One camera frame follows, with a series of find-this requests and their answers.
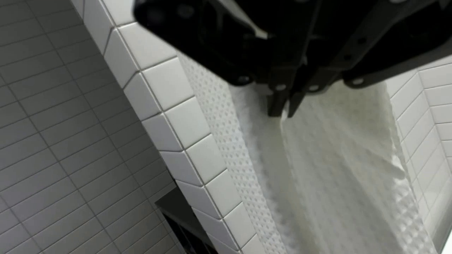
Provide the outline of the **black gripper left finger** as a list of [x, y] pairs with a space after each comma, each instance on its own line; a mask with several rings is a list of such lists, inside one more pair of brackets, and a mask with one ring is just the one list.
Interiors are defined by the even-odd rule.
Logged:
[[273, 46], [217, 0], [134, 0], [133, 16], [147, 31], [232, 87], [264, 84], [267, 115], [280, 118], [282, 91], [270, 81]]

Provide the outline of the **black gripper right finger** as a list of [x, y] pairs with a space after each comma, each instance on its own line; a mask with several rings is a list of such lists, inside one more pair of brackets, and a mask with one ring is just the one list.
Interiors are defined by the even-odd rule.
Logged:
[[452, 0], [322, 0], [288, 113], [340, 81], [366, 89], [451, 54]]

